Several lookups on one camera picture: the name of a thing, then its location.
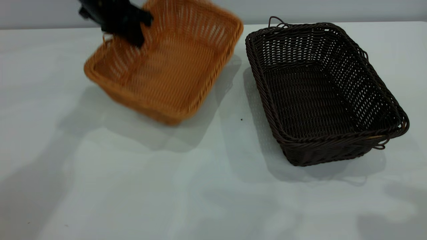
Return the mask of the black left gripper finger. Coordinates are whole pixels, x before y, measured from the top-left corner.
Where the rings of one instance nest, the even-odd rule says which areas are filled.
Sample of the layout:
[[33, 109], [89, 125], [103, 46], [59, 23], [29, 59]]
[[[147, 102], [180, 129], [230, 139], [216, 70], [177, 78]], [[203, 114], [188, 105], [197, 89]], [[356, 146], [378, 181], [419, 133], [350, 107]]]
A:
[[139, 9], [138, 20], [142, 22], [145, 26], [151, 26], [151, 23], [153, 22], [154, 18], [150, 11]]
[[128, 42], [137, 48], [143, 46], [145, 38], [140, 25], [128, 26]]

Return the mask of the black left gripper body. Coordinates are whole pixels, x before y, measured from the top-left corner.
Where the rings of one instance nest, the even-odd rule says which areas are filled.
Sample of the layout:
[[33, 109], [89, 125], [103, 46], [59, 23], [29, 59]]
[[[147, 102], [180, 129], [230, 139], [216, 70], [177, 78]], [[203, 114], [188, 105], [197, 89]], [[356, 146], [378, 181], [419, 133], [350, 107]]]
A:
[[97, 23], [106, 32], [116, 32], [130, 23], [143, 21], [143, 12], [130, 0], [79, 0], [79, 3], [79, 15]]

